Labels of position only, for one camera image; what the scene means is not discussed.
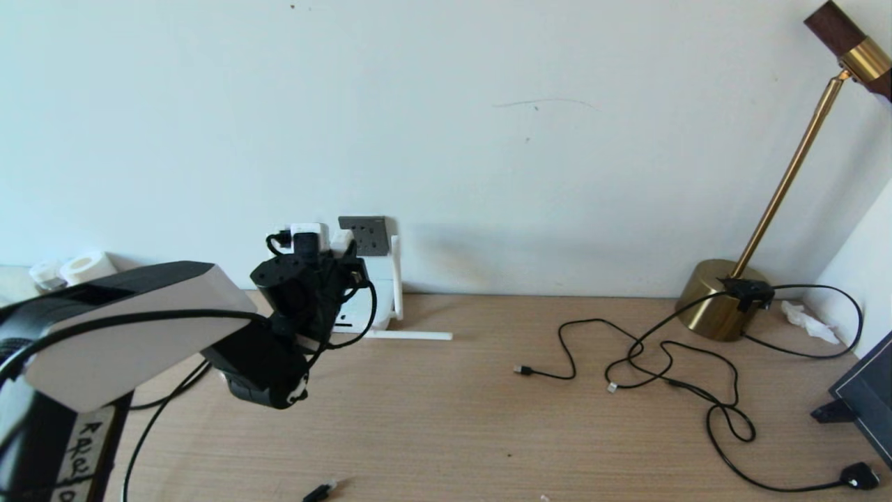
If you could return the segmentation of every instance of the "lamp base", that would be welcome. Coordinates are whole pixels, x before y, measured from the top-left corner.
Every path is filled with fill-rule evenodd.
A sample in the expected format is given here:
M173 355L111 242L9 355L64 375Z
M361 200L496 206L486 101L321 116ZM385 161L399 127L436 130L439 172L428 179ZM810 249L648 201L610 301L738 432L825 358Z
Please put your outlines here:
M724 291L724 285L719 279L728 277L734 265L735 263L730 260L705 260L697 264L675 308L681 308L698 298ZM744 269L741 277L767 282L761 273L750 268ZM717 341L736 341L741 338L740 333L746 329L758 310L751 308L744 314L738 310L738 304L737 298L727 296L710 298L681 313L678 319L689 330L700 336Z

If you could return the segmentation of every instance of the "lamp head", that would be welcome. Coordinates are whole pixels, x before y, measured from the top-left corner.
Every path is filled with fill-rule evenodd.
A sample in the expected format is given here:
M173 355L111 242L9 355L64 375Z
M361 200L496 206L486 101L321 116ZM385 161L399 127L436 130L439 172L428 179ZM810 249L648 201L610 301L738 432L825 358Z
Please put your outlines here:
M892 101L892 60L832 0L808 16L805 25L853 78Z

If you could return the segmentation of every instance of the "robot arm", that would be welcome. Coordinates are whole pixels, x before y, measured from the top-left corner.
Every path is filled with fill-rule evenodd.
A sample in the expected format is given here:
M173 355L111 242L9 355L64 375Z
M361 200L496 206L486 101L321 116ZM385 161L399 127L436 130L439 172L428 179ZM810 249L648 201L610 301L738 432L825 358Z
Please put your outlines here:
M283 409L306 398L341 304L370 283L354 244L335 256L318 234L294 238L295 254L252 273L269 318L218 266L196 262L0 310L0 373L11 377L0 378L0 500L101 500L133 389L196 352L240 399Z

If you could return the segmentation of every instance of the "handwritten label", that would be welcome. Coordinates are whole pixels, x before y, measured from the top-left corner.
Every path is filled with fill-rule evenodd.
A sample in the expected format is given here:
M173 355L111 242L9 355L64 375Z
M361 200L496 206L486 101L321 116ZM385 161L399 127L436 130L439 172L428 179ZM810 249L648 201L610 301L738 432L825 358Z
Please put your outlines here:
M68 448L66 448L65 457L62 459L62 467L56 478L57 482L63 483L96 473L99 456L103 452L112 418L114 418L113 406L106 406L94 412L78 415L74 421L74 427L71 428ZM87 500L92 486L91 480L56 489L51 500L54 502L84 502Z

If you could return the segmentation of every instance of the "brass desk lamp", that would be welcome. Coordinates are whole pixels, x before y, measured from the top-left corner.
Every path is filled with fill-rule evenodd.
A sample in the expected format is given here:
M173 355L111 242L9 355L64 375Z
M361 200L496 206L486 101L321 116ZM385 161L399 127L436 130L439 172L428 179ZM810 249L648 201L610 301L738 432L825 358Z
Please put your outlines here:
M724 290L724 285L721 283L723 278L767 281L761 273L747 267L747 263L781 206L781 201L787 195L787 190L793 183L799 167L802 166L808 149L830 112L843 82L849 78L855 79L871 92L892 101L892 70L890 70L892 61L836 4L832 1L824 4L805 20L805 25L837 56L842 72L830 79L824 89L818 106L814 109L814 116L805 129L805 135L799 142L787 171L780 179L780 185L774 191L774 197L765 208L762 220L756 225L740 259L736 263L729 260L700 262L681 293L677 304L679 308L698 298ZM739 301L733 297L713 297L687 310L679 316L679 319L689 329L709 339L737 340L757 310L749 308L746 312L741 312L738 304Z

